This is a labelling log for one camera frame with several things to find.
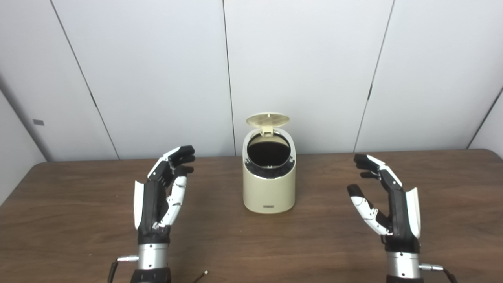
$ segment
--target beige trash can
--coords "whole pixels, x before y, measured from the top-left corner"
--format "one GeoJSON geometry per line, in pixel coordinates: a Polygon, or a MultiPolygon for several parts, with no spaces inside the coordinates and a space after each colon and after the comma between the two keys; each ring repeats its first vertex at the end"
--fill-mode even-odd
{"type": "Polygon", "coordinates": [[[246,122],[257,129],[243,143],[243,201],[263,214],[289,210],[295,203],[295,146],[280,127],[290,121],[279,113],[260,113],[246,122]]]}

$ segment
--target wooden table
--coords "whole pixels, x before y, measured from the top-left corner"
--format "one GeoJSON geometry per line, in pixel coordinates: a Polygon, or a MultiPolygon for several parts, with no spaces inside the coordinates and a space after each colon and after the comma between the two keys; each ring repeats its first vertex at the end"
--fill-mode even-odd
{"type": "MultiPolygon", "coordinates": [[[[419,188],[422,262],[459,283],[503,281],[503,162],[485,150],[374,153],[405,188],[419,188]]],[[[300,155],[288,212],[242,203],[240,157],[199,158],[171,238],[174,283],[385,282],[379,237],[351,204],[360,184],[387,213],[376,180],[360,179],[353,154],[300,155]]],[[[0,206],[0,281],[106,282],[110,263],[135,254],[133,183],[154,160],[43,163],[0,206]]],[[[129,282],[135,263],[119,265],[129,282]]],[[[426,283],[445,282],[426,273],[426,283]]]]}

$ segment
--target open lid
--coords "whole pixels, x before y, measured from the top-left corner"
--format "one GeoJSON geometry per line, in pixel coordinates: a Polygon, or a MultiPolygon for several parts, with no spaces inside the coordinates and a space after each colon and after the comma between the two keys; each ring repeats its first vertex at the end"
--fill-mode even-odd
{"type": "Polygon", "coordinates": [[[274,112],[259,113],[246,119],[248,125],[255,128],[262,128],[263,136],[272,136],[273,127],[281,127],[288,123],[290,118],[286,115],[274,112]]]}

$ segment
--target small label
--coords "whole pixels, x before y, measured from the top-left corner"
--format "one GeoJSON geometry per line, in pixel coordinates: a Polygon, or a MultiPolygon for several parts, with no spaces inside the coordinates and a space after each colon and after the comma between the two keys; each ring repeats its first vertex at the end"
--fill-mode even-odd
{"type": "Polygon", "coordinates": [[[44,124],[44,121],[42,121],[42,120],[37,120],[37,119],[33,119],[33,123],[34,123],[35,125],[39,125],[39,126],[44,126],[44,125],[45,125],[45,124],[44,124]]]}

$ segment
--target trash can opening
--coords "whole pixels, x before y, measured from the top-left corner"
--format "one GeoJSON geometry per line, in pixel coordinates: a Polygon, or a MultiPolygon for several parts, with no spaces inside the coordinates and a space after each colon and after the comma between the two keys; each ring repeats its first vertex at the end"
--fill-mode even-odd
{"type": "Polygon", "coordinates": [[[290,158],[290,145],[281,135],[273,136],[257,134],[248,143],[249,159],[264,168],[275,168],[285,164],[290,158]]]}

